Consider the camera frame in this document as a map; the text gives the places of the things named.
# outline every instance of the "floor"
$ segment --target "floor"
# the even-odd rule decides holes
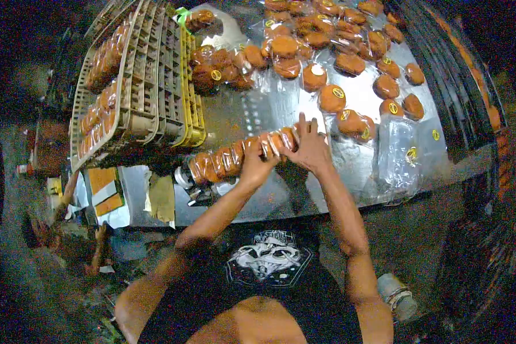
[[[511,91],[505,96],[510,99]],[[512,105],[507,106],[514,130],[516,109]],[[19,230],[25,211],[39,217],[46,216],[46,199],[41,183],[14,178],[22,148],[22,142],[16,140],[17,132],[15,125],[0,129],[6,178],[0,252],[7,283],[22,300],[25,319],[30,327],[42,329],[43,337],[54,338],[54,342],[81,342],[88,329],[82,313],[77,312],[82,296],[80,281],[66,275],[46,251],[28,249]],[[441,244],[447,224],[463,214],[461,186],[454,184],[435,190],[429,198],[364,215],[377,276],[393,272],[410,287],[419,304],[414,318],[436,311],[441,306],[435,284]],[[316,220],[315,225],[323,239],[320,248],[322,262],[342,285],[344,261],[330,231],[330,222],[322,218]],[[169,249],[159,252],[154,260],[142,265],[143,270],[149,271]]]

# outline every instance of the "hand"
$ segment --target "hand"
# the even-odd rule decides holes
[[[317,178],[321,175],[335,172],[332,164],[331,151],[325,143],[325,135],[317,132],[317,119],[306,122],[304,113],[300,113],[298,123],[298,135],[300,145],[296,153],[283,147],[281,153],[286,155],[290,161],[311,171]]]
[[[249,187],[252,190],[258,189],[267,180],[271,170],[279,162],[279,158],[274,156],[268,161],[262,161],[262,146],[259,141],[253,141],[245,152],[243,171],[239,184]]]
[[[106,237],[107,227],[105,226],[105,224],[102,224],[98,229],[96,229],[96,240],[98,243],[103,244]]]

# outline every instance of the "plastic bag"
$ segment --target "plastic bag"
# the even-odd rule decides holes
[[[418,191],[421,148],[417,124],[399,116],[381,118],[378,145],[378,179],[393,196],[413,196]]]

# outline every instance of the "graphic print on shirt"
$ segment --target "graphic print on shirt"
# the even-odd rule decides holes
[[[286,230],[266,230],[255,235],[252,244],[239,248],[227,261],[228,281],[275,288],[295,285],[312,252],[296,247],[294,238],[294,233]]]

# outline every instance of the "person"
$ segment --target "person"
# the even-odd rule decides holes
[[[95,230],[95,241],[64,233],[62,230],[62,221],[73,198],[78,176],[78,170],[69,176],[61,202],[52,212],[47,223],[35,220],[33,228],[38,243],[47,247],[52,254],[59,257],[69,274],[74,276],[97,276],[102,263],[111,265],[110,259],[103,259],[104,254],[110,256],[110,249],[106,244],[107,228],[105,224]]]
[[[283,150],[321,184],[340,249],[344,292],[297,230],[264,230],[227,256],[210,249],[279,161],[247,150],[239,183],[182,231],[173,253],[117,299],[136,343],[391,343],[392,315],[377,291],[368,239],[317,120],[299,120],[300,147]]]

